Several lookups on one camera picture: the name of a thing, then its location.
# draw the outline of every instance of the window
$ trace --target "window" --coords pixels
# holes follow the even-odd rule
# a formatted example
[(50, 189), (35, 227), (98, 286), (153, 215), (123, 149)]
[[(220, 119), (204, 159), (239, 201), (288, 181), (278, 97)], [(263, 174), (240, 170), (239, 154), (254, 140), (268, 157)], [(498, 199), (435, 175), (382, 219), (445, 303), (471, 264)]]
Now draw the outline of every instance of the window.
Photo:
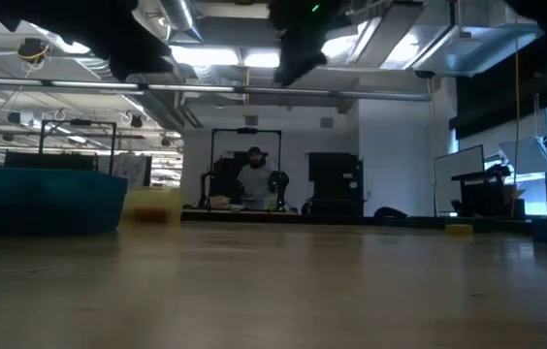
[[(485, 162), (485, 170), (494, 165), (502, 164), (501, 160)], [(514, 172), (511, 165), (508, 165), (510, 172)], [(514, 176), (504, 179), (504, 184), (513, 184)], [(517, 174), (517, 189), (524, 190), (520, 199), (524, 199), (526, 215), (547, 215), (547, 185), (544, 173), (538, 174)]]

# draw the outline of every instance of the yellow object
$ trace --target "yellow object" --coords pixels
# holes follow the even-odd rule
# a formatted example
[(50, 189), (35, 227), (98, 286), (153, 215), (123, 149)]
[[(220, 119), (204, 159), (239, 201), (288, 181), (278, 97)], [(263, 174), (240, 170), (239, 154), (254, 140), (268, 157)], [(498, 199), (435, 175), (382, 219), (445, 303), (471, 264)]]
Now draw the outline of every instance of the yellow object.
[(448, 224), (446, 234), (452, 236), (470, 236), (474, 234), (474, 226), (471, 224)]
[(122, 220), (144, 220), (179, 224), (183, 212), (180, 189), (141, 187), (127, 192)]

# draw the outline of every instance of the cable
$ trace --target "cable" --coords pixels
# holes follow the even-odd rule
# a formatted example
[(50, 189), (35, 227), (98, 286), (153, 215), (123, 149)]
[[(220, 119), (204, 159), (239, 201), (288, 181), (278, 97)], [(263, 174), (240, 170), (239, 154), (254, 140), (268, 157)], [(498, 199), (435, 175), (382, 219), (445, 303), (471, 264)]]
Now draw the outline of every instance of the cable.
[(2, 111), (2, 109), (4, 109), (4, 107), (6, 107), (6, 105), (9, 103), (11, 98), (13, 98), (13, 96), (18, 92), (19, 92), (19, 90), (17, 89), (15, 91), (13, 91), (9, 97), (6, 98), (6, 100), (0, 105), (0, 111)]
[(41, 58), (44, 54), (46, 54), (49, 50), (49, 47), (50, 45), (47, 45), (45, 46), (45, 49), (43, 51), (41, 51), (40, 53), (37, 53), (37, 54), (33, 54), (31, 56), (24, 56), (24, 55), (21, 55), (21, 54), (18, 54), (19, 58), (23, 59), (23, 60), (32, 60), (34, 59), (34, 64), (37, 63), (37, 61), (39, 60), (39, 58)]
[(515, 15), (515, 163), (513, 164), (513, 195), (511, 198), (510, 217), (515, 218), (515, 203), (517, 199), (517, 164), (519, 161), (519, 121), (522, 116), (521, 86), (519, 83), (519, 20)]

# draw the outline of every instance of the lamp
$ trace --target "lamp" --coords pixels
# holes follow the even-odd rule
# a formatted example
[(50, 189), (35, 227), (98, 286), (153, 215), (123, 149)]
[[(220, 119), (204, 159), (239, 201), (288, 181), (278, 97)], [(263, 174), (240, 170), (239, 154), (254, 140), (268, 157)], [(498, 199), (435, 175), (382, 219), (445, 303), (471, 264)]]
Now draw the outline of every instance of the lamp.
[(191, 66), (238, 65), (239, 58), (230, 48), (182, 48), (170, 47), (178, 63)]
[(243, 65), (246, 67), (276, 68), (280, 65), (280, 57), (277, 52), (252, 53), (245, 57)]

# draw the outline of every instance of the ceiling light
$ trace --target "ceiling light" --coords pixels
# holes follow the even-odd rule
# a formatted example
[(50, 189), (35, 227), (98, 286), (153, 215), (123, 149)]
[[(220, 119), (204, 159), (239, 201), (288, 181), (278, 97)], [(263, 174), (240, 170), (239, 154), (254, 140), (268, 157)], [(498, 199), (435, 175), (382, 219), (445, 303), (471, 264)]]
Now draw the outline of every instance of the ceiling light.
[(258, 68), (276, 68), (280, 65), (277, 53), (252, 53), (243, 60), (243, 65)]
[(71, 141), (75, 141), (77, 143), (86, 143), (86, 139), (80, 137), (80, 136), (72, 136), (72, 137), (69, 137), (69, 140)]
[(332, 39), (325, 43), (325, 45), (321, 48), (321, 52), (323, 52), (323, 54), (325, 54), (328, 58), (340, 56), (353, 48), (357, 38), (357, 35), (350, 35)]
[(182, 48), (171, 47), (178, 63), (192, 66), (238, 65), (239, 58), (230, 48)]
[(56, 130), (62, 132), (62, 133), (66, 133), (67, 135), (71, 134), (71, 131), (65, 129), (65, 128), (62, 128), (60, 126), (56, 127)]

